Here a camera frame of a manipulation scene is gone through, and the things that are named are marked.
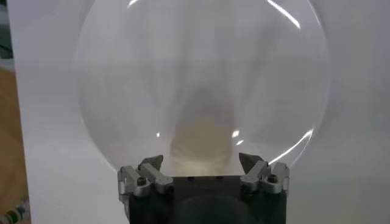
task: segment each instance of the clear plastic dome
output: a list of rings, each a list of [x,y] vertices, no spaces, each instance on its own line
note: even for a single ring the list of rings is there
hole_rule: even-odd
[[[95,0],[80,31],[79,99],[116,169],[164,155],[167,175],[238,175],[238,153],[292,166],[330,74],[307,0]]]

